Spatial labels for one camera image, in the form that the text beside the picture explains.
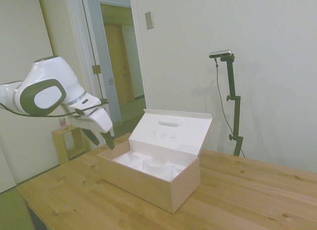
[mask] box lid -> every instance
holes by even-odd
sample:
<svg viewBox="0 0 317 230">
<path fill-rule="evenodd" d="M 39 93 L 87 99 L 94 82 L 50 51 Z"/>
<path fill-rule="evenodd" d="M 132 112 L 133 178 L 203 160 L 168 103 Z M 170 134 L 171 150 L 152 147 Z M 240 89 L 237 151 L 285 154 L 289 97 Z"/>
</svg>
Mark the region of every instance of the box lid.
<svg viewBox="0 0 317 230">
<path fill-rule="evenodd" d="M 129 141 L 199 154 L 211 125 L 210 114 L 149 109 L 144 111 L 145 114 Z"/>
</svg>

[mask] small bottle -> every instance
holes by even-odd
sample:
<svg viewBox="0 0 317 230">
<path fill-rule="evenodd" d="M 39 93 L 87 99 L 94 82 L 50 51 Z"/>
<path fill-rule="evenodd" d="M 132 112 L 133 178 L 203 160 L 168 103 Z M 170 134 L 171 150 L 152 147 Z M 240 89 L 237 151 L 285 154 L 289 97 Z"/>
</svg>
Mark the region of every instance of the small bottle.
<svg viewBox="0 0 317 230">
<path fill-rule="evenodd" d="M 59 118 L 59 124 L 60 124 L 60 128 L 61 128 L 62 130 L 67 129 L 67 124 L 66 124 L 65 117 L 60 117 L 60 118 Z"/>
</svg>

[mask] wooden table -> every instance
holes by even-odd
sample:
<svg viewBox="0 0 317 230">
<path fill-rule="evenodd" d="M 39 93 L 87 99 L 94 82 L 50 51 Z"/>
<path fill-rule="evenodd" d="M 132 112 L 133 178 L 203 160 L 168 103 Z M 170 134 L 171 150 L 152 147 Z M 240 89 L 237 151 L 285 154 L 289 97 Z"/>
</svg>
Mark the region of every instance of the wooden table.
<svg viewBox="0 0 317 230">
<path fill-rule="evenodd" d="M 17 187 L 50 229 L 317 230 L 316 173 L 203 150 L 201 185 L 170 214 L 101 179 L 106 149 Z"/>
</svg>

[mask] light switch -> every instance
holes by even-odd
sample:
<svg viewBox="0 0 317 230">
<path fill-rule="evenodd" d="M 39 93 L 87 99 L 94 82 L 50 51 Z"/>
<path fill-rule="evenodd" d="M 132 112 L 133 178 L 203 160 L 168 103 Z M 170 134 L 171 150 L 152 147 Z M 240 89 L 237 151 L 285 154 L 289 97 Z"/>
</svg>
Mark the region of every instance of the light switch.
<svg viewBox="0 0 317 230">
<path fill-rule="evenodd" d="M 153 18 L 152 18 L 152 12 L 147 12 L 145 13 L 145 21 L 147 23 L 147 29 L 152 29 L 154 28 L 154 25 L 153 25 Z"/>
</svg>

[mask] white foam insert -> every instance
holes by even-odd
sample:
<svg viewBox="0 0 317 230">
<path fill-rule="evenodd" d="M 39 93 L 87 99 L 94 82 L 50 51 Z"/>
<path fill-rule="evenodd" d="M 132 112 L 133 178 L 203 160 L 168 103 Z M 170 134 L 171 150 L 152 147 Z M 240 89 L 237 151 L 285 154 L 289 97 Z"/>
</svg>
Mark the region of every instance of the white foam insert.
<svg viewBox="0 0 317 230">
<path fill-rule="evenodd" d="M 152 157 L 134 151 L 128 151 L 113 161 L 169 182 L 186 168 L 170 162 L 158 163 Z"/>
</svg>

